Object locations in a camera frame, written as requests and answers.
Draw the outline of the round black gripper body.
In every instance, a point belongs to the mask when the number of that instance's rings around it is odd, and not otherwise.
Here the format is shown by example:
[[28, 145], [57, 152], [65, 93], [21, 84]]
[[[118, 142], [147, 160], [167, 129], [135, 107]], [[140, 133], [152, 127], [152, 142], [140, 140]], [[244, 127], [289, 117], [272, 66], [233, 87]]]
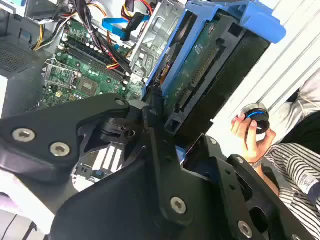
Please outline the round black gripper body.
[[70, 198], [52, 240], [231, 240], [218, 189], [170, 167], [161, 184], [150, 163], [135, 162]]

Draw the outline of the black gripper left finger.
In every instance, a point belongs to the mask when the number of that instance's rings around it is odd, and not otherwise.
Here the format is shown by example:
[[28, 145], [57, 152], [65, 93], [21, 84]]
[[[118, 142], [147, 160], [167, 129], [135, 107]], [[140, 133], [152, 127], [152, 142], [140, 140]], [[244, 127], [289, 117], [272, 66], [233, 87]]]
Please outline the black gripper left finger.
[[151, 164], [161, 184], [169, 168], [180, 166], [173, 139], [164, 129], [163, 106], [157, 95], [136, 109], [108, 93], [3, 119], [0, 166], [45, 185], [61, 184], [81, 155], [117, 142], [129, 145], [121, 170], [136, 162]]

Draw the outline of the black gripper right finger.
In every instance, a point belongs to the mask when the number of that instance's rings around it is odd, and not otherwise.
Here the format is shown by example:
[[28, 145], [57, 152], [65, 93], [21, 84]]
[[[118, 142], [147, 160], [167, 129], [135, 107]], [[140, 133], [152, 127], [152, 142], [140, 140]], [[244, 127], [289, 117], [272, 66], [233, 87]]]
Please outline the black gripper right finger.
[[311, 240], [313, 236], [239, 155], [225, 157], [219, 144], [201, 134], [188, 150], [184, 166], [211, 189], [209, 229], [217, 240]]

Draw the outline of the person's hand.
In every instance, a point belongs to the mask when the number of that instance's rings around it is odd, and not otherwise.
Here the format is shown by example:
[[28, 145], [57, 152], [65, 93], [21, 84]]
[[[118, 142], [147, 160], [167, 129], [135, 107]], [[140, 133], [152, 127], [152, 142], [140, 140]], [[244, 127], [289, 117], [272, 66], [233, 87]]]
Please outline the person's hand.
[[241, 155], [248, 163], [258, 162], [271, 147], [276, 133], [270, 128], [262, 140], [257, 141], [258, 123], [245, 115], [236, 115], [231, 122], [231, 134]]

